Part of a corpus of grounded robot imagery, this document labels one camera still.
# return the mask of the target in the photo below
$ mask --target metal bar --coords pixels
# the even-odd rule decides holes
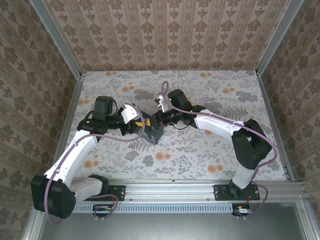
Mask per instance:
[[[214,185],[228,184],[226,180],[131,180],[112,179],[110,185],[125,185],[124,202],[132,204],[182,204],[182,203],[242,203],[245,201],[215,201]],[[308,201],[302,182],[257,181],[268,189],[269,203],[296,203]],[[261,202],[266,195],[258,188]],[[107,201],[84,201],[82,203],[108,203]]]
[[[65,42],[64,38],[62,37],[63,35],[58,30],[55,21],[51,17],[44,1],[43,0],[30,0],[30,2],[32,4],[34,10],[36,11],[36,13],[39,15],[45,29],[48,31],[48,33],[50,34],[55,45],[59,49],[66,64],[69,66],[75,79],[79,80],[81,78],[82,68],[78,65],[77,61],[75,60],[67,43]]]
[[[296,203],[296,208],[301,220],[304,234],[307,240],[319,240],[319,227],[316,223],[314,213],[309,202],[301,201]]]
[[[32,209],[23,240],[38,240],[45,214]]]
[[[81,203],[74,207],[73,214],[93,214],[93,203]],[[230,214],[231,203],[131,203],[119,202],[114,210],[117,214]],[[97,214],[108,211],[96,211]]]
[[[56,151],[53,157],[52,165],[55,164],[55,162],[59,159],[61,154],[64,152],[66,145],[67,145],[67,140],[70,132],[70,128],[75,116],[77,104],[79,101],[79,97],[83,88],[84,80],[86,78],[86,74],[83,74],[81,76],[81,79],[79,81],[76,81],[70,105],[68,108],[68,111],[66,113],[66,117],[64,120],[64,124],[62,127],[60,139],[58,142],[58,145],[56,147]],[[42,212],[39,212],[35,209],[32,209],[26,230],[24,232],[23,240],[37,240],[38,236],[40,234],[40,229],[44,220],[45,214]]]
[[[61,154],[65,151],[68,136],[70,133],[70,128],[72,126],[72,122],[74,120],[74,116],[77,109],[77,104],[80,98],[80,94],[84,85],[84,81],[86,78],[86,74],[83,74],[79,81],[75,82],[73,94],[70,100],[69,108],[65,116],[65,120],[63,123],[60,139],[58,145],[55,150],[55,154],[53,157],[52,165],[60,158]]]
[[[262,75],[267,68],[268,63],[270,62],[272,56],[275,54],[280,42],[284,38],[289,26],[294,20],[303,2],[304,0],[292,0],[289,2],[256,67],[256,71],[259,75]]]
[[[289,176],[290,181],[294,182],[295,176],[294,176],[294,172],[292,171],[290,162],[289,162],[289,158],[285,149],[285,145],[284,142],[282,141],[281,138],[281,134],[276,122],[276,118],[274,115],[274,112],[272,110],[269,98],[268,98],[268,93],[265,87],[265,84],[263,82],[262,76],[258,73],[258,82],[260,85],[260,89],[261,89],[261,93],[262,93],[262,97],[263,97],[263,101],[264,101],[264,105],[266,108],[266,112],[268,114],[269,120],[270,120],[270,124],[271,124],[271,128],[272,128],[272,132],[274,135],[274,139],[275,139],[275,143],[276,143],[276,147],[278,149],[279,152],[279,156],[282,160],[282,162],[285,164],[286,170],[287,170],[287,174]]]

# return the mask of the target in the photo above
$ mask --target floral tablecloth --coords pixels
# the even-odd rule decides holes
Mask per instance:
[[[182,89],[193,105],[202,105],[234,120],[255,119],[266,136],[275,142],[253,70],[181,70],[88,72],[68,143],[78,123],[94,108],[97,96],[113,97],[119,106],[125,102],[135,103],[142,111],[152,115],[158,110],[154,99],[165,80],[170,84],[170,91]],[[126,139],[136,136],[122,137],[120,130],[108,131],[107,134]],[[271,151],[266,160],[273,155]],[[75,176],[98,174],[117,179],[229,180],[238,164],[233,145],[225,138],[206,130],[192,127],[177,130],[169,126],[164,129],[158,145],[142,138],[130,143],[102,139],[88,154]],[[256,179],[285,180],[280,159],[263,167]]]

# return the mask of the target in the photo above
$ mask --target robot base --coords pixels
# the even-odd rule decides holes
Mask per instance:
[[[245,189],[237,191],[232,190],[230,184],[219,184],[213,186],[214,198],[216,201],[252,201],[260,200],[258,187],[254,184],[248,185]]]
[[[113,194],[113,195],[117,196],[119,202],[125,200],[125,196],[126,196],[126,186],[125,185],[109,185],[108,178],[106,178],[104,176],[96,175],[96,174],[90,175],[89,178],[98,179],[102,182],[101,192],[97,196],[101,196],[101,195],[105,195],[105,194]],[[110,202],[112,202],[113,198],[111,196],[99,197],[99,198],[90,198],[89,197],[84,201],[95,201],[95,202],[110,201]]]

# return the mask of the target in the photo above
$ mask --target black mounting plate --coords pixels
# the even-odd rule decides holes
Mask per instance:
[[[105,194],[113,194],[116,195],[119,202],[122,202],[125,200],[126,196],[126,186],[125,185],[109,185],[108,192],[100,193],[97,196],[105,195]],[[100,197],[100,198],[87,198],[84,201],[93,201],[93,202],[101,202],[101,201],[113,201],[113,198],[111,196],[106,197]]]
[[[248,201],[248,196],[252,201],[260,200],[258,187],[254,184],[247,186],[245,191],[237,197],[231,194],[229,184],[214,185],[213,193],[216,201]]]

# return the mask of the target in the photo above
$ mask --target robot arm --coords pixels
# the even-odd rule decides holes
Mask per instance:
[[[45,211],[45,191],[52,176],[54,178],[50,184],[47,198],[48,212],[62,219],[67,218],[72,213],[76,203],[100,193],[107,193],[104,190],[106,187],[108,188],[109,183],[108,179],[104,177],[91,175],[82,182],[76,184],[72,184],[71,182],[76,170],[88,152],[100,140],[100,137],[88,136],[76,144],[80,138],[89,134],[103,135],[108,130],[114,129],[125,129],[124,132],[126,133],[130,130],[128,127],[130,121],[138,118],[139,115],[135,109],[127,104],[124,104],[117,114],[112,114],[113,102],[114,100],[110,97],[99,96],[95,101],[92,118],[89,118],[87,115],[79,123],[77,127],[78,131],[58,161],[44,175],[34,176],[31,181],[31,192],[33,205],[36,210]]]
[[[196,129],[211,131],[231,141],[233,143],[236,158],[240,164],[230,184],[235,185],[235,192],[237,190],[245,189],[251,183],[252,176],[255,173],[258,164],[266,158],[272,148],[260,137],[234,125],[234,123],[246,126],[265,136],[259,124],[253,119],[250,119],[247,122],[232,121],[210,112],[203,106],[192,106],[180,89],[170,92],[168,98],[176,108],[194,113],[206,113],[209,114],[209,116],[182,113],[175,109],[163,112],[164,109],[168,109],[168,106],[166,106],[163,98],[159,97],[156,99],[156,103],[158,104],[158,107],[161,107],[162,111],[160,110],[152,115],[150,119],[151,126],[165,127],[167,125],[176,124],[178,121],[182,121],[185,125],[189,125]],[[226,119],[231,123],[214,118],[213,116],[218,116],[220,119]]]

